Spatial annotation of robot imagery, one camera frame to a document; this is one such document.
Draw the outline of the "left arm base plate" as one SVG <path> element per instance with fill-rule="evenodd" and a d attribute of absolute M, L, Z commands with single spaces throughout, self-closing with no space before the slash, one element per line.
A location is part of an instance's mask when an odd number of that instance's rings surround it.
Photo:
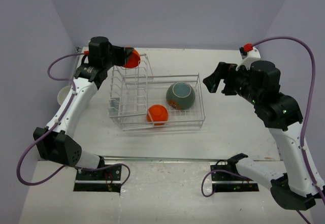
<path fill-rule="evenodd" d="M 122 166 L 114 166 L 104 171 L 77 171 L 75 192 L 120 193 Z"/>

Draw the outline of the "large orange bowl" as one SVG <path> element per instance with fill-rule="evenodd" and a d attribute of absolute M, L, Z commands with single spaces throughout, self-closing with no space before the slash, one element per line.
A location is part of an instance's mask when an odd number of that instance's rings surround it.
<path fill-rule="evenodd" d="M 140 60 L 141 60 L 141 56 L 139 52 L 136 49 L 134 49 L 133 54 L 129 59 L 128 63 L 123 67 L 127 69 L 136 68 L 140 63 Z"/>

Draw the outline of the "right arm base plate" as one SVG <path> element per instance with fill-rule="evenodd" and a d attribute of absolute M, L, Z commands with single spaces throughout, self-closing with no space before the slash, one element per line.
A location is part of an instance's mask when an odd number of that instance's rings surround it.
<path fill-rule="evenodd" d="M 257 192 L 258 184 L 252 180 L 236 177 L 224 172 L 211 175 L 212 187 L 216 193 Z"/>

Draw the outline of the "plain beige bowl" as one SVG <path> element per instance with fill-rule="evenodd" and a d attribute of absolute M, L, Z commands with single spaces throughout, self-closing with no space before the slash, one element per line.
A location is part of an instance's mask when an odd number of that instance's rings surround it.
<path fill-rule="evenodd" d="M 70 90 L 71 86 L 65 86 L 59 91 L 57 95 L 57 102 L 59 105 L 62 105 Z"/>

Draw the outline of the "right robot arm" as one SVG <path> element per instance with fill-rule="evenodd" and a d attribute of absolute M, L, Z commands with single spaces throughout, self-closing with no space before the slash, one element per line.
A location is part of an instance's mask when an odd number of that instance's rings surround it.
<path fill-rule="evenodd" d="M 221 80 L 225 95 L 239 95 L 254 107 L 254 112 L 274 138 L 286 172 L 278 172 L 254 162 L 240 153 L 227 159 L 226 173 L 230 179 L 246 177 L 270 190 L 275 202 L 286 210 L 306 211 L 320 198 L 324 181 L 316 176 L 313 183 L 300 145 L 303 117 L 298 102 L 279 91 L 281 72 L 270 61 L 254 61 L 250 68 L 220 62 L 216 70 L 203 80 L 210 93 L 215 93 Z"/>

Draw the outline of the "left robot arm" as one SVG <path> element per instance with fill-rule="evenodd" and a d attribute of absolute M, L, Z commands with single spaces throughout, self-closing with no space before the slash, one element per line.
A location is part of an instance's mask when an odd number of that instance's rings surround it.
<path fill-rule="evenodd" d="M 44 128 L 33 133 L 42 159 L 76 169 L 87 169 L 95 180 L 104 177 L 106 168 L 100 164 L 101 156 L 82 150 L 73 139 L 81 114 L 113 66 L 124 66 L 133 53 L 132 47 L 112 45 L 106 37 L 93 37 L 88 51 L 83 53 L 71 89 L 59 110 Z"/>

